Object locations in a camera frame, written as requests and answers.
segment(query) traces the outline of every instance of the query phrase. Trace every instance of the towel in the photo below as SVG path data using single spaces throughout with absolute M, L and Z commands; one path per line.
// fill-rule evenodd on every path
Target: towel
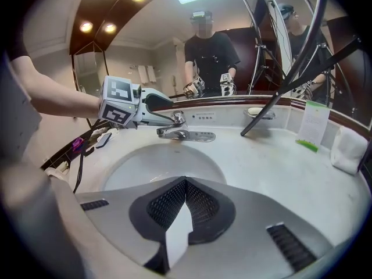
M 358 165 L 367 150 L 367 140 L 355 131 L 341 126 L 336 133 L 331 149 L 331 163 L 334 167 L 355 175 Z
M 149 74 L 150 82 L 156 83 L 156 77 L 155 77 L 155 72 L 153 71 L 153 67 L 147 66 L 147 72 Z
M 146 67 L 143 65 L 138 66 L 138 73 L 139 77 L 141 79 L 141 83 L 147 84 L 149 82 L 149 79 L 147 78 L 147 72 L 146 72 Z

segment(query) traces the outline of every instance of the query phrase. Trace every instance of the faucet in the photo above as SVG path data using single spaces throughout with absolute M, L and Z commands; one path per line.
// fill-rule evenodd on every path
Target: faucet
M 171 118 L 174 121 L 172 125 L 156 129 L 159 138 L 186 140 L 189 137 L 189 131 L 184 112 L 175 110 Z

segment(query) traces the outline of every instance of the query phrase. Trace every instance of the faucet handle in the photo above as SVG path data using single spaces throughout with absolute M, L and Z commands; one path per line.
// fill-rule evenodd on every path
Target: faucet handle
M 171 118 L 174 120 L 175 125 L 181 125 L 186 122 L 185 114 L 182 110 L 175 110 L 172 113 Z

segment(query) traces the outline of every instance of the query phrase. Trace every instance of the ceiling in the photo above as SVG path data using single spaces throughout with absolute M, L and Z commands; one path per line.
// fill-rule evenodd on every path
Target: ceiling
M 24 44 L 32 58 L 68 49 L 81 0 L 38 0 L 24 20 Z
M 248 1 L 254 8 L 255 0 Z M 213 13 L 215 31 L 251 25 L 242 0 L 198 0 L 183 5 L 178 0 L 153 0 L 132 17 L 111 44 L 156 49 L 173 38 L 185 41 L 193 36 L 190 15 L 199 10 Z

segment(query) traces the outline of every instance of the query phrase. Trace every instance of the black t-shirt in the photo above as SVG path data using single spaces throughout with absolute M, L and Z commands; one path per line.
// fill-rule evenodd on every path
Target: black t-shirt
M 185 43 L 185 58 L 186 62 L 196 62 L 207 91 L 221 91 L 221 74 L 228 73 L 230 65 L 240 62 L 231 40 L 221 32 L 206 39 L 191 37 Z
M 300 50 L 303 46 L 303 43 L 305 42 L 306 36 L 309 33 L 310 26 L 307 26 L 305 31 L 300 35 L 293 35 L 292 33 L 288 33 L 289 38 L 289 44 L 291 45 L 291 51 L 293 58 L 297 59 Z M 312 55 L 314 54 L 314 51 L 316 49 L 317 44 L 321 44 L 327 42 L 325 37 L 322 35 L 322 33 L 319 31 L 316 40 L 314 41 L 312 47 L 310 48 L 310 51 L 307 53 L 305 61 L 303 62 L 303 65 L 301 66 L 299 70 L 299 76 L 304 71 L 305 67 L 311 60 Z M 309 66 L 306 68 L 305 71 L 311 71 L 321 63 L 323 63 L 328 57 L 330 56 L 328 51 L 325 51 L 324 49 L 319 48 L 316 55 L 313 57 L 313 60 L 310 62 Z M 325 97 L 327 93 L 327 85 L 326 82 L 323 83 L 320 87 L 318 87 L 313 92 L 313 100 L 318 102 L 324 102 Z

